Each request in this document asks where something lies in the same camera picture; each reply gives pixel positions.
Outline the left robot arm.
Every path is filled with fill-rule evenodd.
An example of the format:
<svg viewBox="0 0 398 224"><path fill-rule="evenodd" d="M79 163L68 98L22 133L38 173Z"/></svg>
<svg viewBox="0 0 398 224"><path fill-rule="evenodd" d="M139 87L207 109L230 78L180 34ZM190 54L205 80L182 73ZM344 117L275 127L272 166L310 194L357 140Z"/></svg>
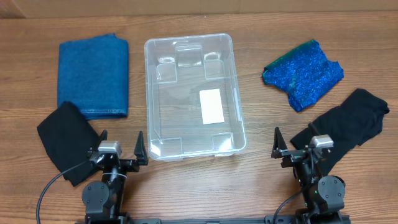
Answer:
<svg viewBox="0 0 398 224"><path fill-rule="evenodd" d="M139 172L141 166L149 163L144 134L138 134L135 159L122 159L119 141L109 141L107 135L104 130L96 146L88 151L90 163L103 174L100 181L90 182L83 189L81 197L86 208L85 223L132 223L129 214L122 212L121 207L127 174Z"/></svg>

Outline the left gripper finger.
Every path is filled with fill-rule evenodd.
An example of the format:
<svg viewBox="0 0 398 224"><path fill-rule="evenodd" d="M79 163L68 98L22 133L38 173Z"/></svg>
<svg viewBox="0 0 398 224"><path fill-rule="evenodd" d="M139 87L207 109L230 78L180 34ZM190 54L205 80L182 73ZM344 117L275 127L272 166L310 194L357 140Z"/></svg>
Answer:
<svg viewBox="0 0 398 224"><path fill-rule="evenodd" d="M106 141L108 136L108 132L106 129L103 130L103 132L100 134L99 139L98 139L98 146L101 144L102 141Z"/></svg>
<svg viewBox="0 0 398 224"><path fill-rule="evenodd" d="M136 146L134 149L134 155L136 156L136 164L138 164L139 166L148 165L149 158L144 144L144 133L142 131L139 131Z"/></svg>

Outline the sparkly blue green fabric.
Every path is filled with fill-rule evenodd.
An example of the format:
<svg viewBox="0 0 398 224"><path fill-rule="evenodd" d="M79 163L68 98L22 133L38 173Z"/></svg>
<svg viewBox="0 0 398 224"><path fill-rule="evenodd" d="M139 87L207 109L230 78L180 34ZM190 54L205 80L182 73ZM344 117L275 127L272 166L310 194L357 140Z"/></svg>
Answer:
<svg viewBox="0 0 398 224"><path fill-rule="evenodd" d="M310 40L264 67L263 82L286 92L289 105L301 112L314 105L344 78L337 61L327 59L316 40Z"/></svg>

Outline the clear plastic storage bin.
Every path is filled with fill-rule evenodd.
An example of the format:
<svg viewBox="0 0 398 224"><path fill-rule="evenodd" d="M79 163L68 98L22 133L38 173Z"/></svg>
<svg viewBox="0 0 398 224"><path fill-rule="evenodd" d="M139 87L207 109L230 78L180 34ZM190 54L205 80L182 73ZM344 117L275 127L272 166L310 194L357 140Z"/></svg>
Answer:
<svg viewBox="0 0 398 224"><path fill-rule="evenodd" d="M149 39L147 148L157 161L231 156L247 144L232 38L225 33ZM224 123L203 124L200 91L219 89Z"/></svg>

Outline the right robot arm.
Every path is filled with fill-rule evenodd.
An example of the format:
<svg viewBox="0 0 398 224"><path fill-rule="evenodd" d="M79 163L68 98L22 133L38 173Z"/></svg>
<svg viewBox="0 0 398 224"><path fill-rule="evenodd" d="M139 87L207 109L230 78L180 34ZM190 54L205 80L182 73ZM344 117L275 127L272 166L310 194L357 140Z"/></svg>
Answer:
<svg viewBox="0 0 398 224"><path fill-rule="evenodd" d="M300 190L282 202L272 216L271 223L288 220L290 223L350 223L348 216L340 210L345 207L345 182L338 176L323 175L319 163L330 153L333 141L329 135L320 135L312 123L308 125L314 137L301 150L290 151L278 127L274 130L274 144L271 157L281 159L281 167L291 167L300 183ZM279 212L285 205L303 196L305 208L298 209L289 218Z"/></svg>

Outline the folded blue denim cloth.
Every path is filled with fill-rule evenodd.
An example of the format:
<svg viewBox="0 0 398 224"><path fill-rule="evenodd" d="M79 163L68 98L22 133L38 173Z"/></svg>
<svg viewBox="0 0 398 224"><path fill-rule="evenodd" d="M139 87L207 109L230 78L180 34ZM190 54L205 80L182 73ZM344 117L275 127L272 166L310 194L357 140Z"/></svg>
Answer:
<svg viewBox="0 0 398 224"><path fill-rule="evenodd" d="M129 44L115 34L59 45L57 105L86 119L124 118L129 106Z"/></svg>

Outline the white label in bin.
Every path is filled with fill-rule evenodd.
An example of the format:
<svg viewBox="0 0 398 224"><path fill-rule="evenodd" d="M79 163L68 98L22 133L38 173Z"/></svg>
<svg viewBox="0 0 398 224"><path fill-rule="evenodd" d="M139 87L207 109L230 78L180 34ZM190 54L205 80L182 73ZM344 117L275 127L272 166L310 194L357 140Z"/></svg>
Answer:
<svg viewBox="0 0 398 224"><path fill-rule="evenodd" d="M224 123L219 89L201 90L200 106L203 124Z"/></svg>

